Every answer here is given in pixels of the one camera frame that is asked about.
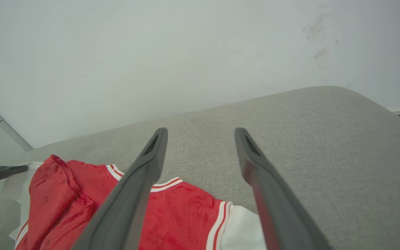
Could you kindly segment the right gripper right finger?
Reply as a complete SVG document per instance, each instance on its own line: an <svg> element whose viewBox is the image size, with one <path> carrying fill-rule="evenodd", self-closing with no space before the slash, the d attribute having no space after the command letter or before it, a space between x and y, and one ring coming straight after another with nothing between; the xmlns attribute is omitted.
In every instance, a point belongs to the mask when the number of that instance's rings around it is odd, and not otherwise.
<svg viewBox="0 0 400 250"><path fill-rule="evenodd" d="M242 177L253 191L269 250L331 250L327 237L249 132L234 131Z"/></svg>

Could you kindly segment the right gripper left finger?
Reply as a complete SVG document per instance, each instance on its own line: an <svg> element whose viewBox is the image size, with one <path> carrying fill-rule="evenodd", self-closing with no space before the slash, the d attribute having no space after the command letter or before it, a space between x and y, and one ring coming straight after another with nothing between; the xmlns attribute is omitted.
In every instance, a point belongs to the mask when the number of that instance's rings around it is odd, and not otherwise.
<svg viewBox="0 0 400 250"><path fill-rule="evenodd" d="M165 161L168 130L151 136L73 245L73 250L137 250L151 187Z"/></svg>

